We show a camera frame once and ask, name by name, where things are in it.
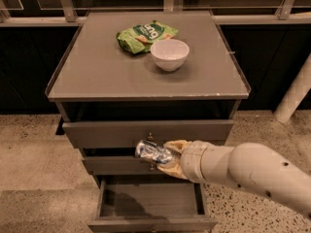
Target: closed drawer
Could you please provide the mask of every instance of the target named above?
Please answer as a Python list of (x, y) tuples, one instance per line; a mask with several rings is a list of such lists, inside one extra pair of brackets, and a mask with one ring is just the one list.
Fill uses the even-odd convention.
[(200, 184), (168, 176), (104, 177), (93, 232), (203, 231), (207, 215)]
[(77, 149), (134, 148), (150, 133), (155, 142), (170, 140), (225, 140), (233, 120), (157, 120), (69, 122), (63, 128)]
[(83, 162), (95, 176), (162, 174), (155, 165), (134, 156), (85, 157)]

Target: floor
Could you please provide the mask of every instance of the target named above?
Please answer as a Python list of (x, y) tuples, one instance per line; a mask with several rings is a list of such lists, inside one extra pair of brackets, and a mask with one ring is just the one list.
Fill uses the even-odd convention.
[[(0, 232), (83, 232), (98, 188), (66, 136), (59, 115), (0, 116)], [(227, 146), (269, 146), (311, 175), (311, 111), (285, 124), (269, 111), (238, 112)], [(311, 232), (311, 221), (253, 194), (205, 184), (214, 233)]]

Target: gray tabletop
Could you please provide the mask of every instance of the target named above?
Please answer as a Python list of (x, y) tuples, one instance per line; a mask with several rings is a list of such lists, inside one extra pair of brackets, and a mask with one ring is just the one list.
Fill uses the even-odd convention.
[[(190, 46), (177, 71), (160, 70), (150, 53), (122, 50), (117, 32), (158, 20)], [(90, 13), (49, 93), (51, 101), (243, 99), (238, 67), (208, 12)]]

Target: white pole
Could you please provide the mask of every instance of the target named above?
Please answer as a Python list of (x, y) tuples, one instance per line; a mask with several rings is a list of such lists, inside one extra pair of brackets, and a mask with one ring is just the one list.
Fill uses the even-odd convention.
[(311, 88), (311, 53), (301, 67), (297, 77), (274, 112), (280, 122), (287, 122)]

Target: green chip bag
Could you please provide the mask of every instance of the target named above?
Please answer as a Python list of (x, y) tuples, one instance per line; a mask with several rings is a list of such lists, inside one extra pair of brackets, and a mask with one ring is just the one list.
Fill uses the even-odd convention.
[(175, 36), (178, 30), (154, 20), (150, 24), (136, 25), (119, 32), (117, 40), (122, 49), (134, 54), (150, 51), (151, 45)]

